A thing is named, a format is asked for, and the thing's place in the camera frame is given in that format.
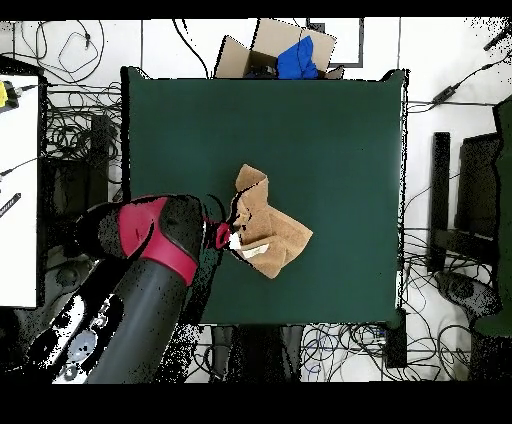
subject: green tabletop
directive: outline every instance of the green tabletop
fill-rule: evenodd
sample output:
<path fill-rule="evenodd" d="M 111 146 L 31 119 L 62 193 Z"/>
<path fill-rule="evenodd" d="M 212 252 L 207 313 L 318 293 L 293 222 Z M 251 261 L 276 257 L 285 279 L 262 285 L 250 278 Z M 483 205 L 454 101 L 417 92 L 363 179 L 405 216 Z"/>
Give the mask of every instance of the green tabletop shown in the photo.
<path fill-rule="evenodd" d="M 203 323 L 396 319 L 403 72 L 381 82 L 128 75 L 132 197 L 212 193 L 228 208 L 247 163 L 268 175 L 269 204 L 314 232 L 274 280 L 226 254 Z"/>

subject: yellow object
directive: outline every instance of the yellow object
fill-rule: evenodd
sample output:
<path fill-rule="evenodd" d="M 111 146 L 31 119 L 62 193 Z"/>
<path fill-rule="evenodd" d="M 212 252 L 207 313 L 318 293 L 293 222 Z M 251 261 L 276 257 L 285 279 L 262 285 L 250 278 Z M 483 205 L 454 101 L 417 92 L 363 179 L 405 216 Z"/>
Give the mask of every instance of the yellow object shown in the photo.
<path fill-rule="evenodd" d="M 4 83 L 0 81 L 0 107 L 5 106 L 7 101 L 7 90 L 5 89 Z"/>

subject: blue object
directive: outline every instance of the blue object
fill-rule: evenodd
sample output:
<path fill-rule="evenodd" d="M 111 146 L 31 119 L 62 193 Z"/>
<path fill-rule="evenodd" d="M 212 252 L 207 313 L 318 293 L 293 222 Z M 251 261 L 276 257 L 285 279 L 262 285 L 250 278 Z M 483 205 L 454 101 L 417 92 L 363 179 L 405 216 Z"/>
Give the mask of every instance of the blue object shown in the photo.
<path fill-rule="evenodd" d="M 311 61 L 313 41 L 308 35 L 277 57 L 279 79 L 315 79 L 316 65 Z"/>

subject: cardboard box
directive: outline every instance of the cardboard box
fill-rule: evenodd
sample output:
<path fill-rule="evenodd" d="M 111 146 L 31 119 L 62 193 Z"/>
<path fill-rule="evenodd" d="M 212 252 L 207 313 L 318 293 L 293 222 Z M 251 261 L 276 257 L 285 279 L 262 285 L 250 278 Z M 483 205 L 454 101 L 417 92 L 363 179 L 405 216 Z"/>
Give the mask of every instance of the cardboard box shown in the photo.
<path fill-rule="evenodd" d="M 222 41 L 214 78 L 243 78 L 251 66 L 276 67 L 277 57 L 299 40 L 311 37 L 313 41 L 312 61 L 318 70 L 318 77 L 340 79 L 343 67 L 327 72 L 336 39 L 328 34 L 303 29 L 276 19 L 258 19 L 250 49 L 226 35 Z"/>

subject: brown cloth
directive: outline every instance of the brown cloth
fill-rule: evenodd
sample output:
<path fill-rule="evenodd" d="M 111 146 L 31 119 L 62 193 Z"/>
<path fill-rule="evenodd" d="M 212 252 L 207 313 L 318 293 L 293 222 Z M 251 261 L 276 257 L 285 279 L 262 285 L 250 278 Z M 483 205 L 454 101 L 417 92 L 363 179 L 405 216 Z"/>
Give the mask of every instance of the brown cloth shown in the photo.
<path fill-rule="evenodd" d="M 313 232 L 267 203 L 268 178 L 262 172 L 244 165 L 235 185 L 239 193 L 234 223 L 240 227 L 238 253 L 245 258 L 244 252 L 268 244 L 264 253 L 245 260 L 268 278 L 275 278 L 304 250 Z"/>

